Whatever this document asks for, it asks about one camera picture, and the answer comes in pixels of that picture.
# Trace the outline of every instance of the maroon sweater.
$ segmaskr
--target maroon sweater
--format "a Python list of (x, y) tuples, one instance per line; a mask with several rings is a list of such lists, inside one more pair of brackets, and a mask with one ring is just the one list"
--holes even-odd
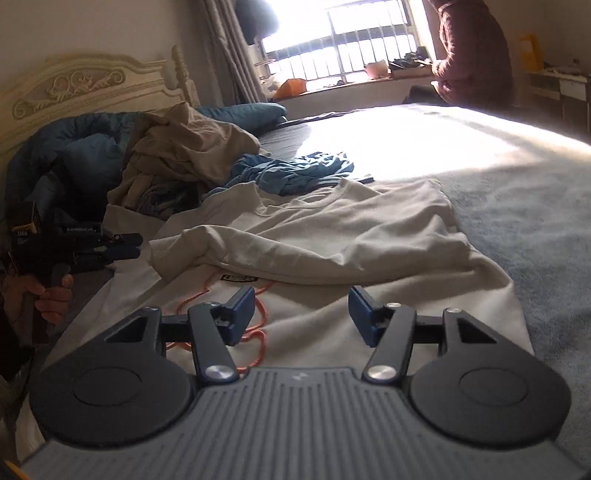
[(441, 19), (447, 58), (433, 73), (448, 103), (506, 107), (513, 100), (509, 47), (501, 26), (482, 0), (430, 0)]

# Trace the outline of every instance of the hand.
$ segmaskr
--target hand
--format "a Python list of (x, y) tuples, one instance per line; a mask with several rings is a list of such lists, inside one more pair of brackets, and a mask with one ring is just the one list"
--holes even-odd
[(4, 312), (19, 339), (24, 340), (22, 335), (31, 331), (30, 325), (21, 325), (25, 292), (39, 296), (35, 308), (41, 312), (44, 320), (56, 325), (64, 320), (63, 316), (68, 311), (73, 285), (74, 278), (71, 275), (61, 279), (61, 287), (52, 288), (45, 288), (33, 275), (7, 277), (4, 288)]

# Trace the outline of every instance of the blue pillow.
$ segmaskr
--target blue pillow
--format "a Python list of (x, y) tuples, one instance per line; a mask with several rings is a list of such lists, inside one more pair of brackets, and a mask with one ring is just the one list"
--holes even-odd
[(237, 125), (255, 136), (275, 128), (287, 113), (278, 103), (244, 103), (222, 108), (200, 106), (196, 110), (214, 120)]

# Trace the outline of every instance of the ornate headboard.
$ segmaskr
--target ornate headboard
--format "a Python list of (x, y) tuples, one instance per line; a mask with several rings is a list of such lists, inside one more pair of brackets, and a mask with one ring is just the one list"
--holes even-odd
[[(188, 101), (199, 105), (183, 55), (173, 47), (178, 85), (169, 90), (165, 60), (143, 63), (126, 55), (76, 54), (50, 59), (0, 90), (0, 184), (22, 142), (44, 125), (88, 112), (138, 112)], [(0, 199), (3, 205), (4, 193)]]

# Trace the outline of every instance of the sunlight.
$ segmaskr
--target sunlight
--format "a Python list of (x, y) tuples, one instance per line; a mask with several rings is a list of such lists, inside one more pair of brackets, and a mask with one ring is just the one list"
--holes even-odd
[(297, 155), (344, 151), (356, 176), (370, 174), (375, 180), (547, 160), (538, 148), (572, 160), (591, 159), (591, 147), (580, 141), (461, 108), (373, 108), (308, 125), (310, 136)]

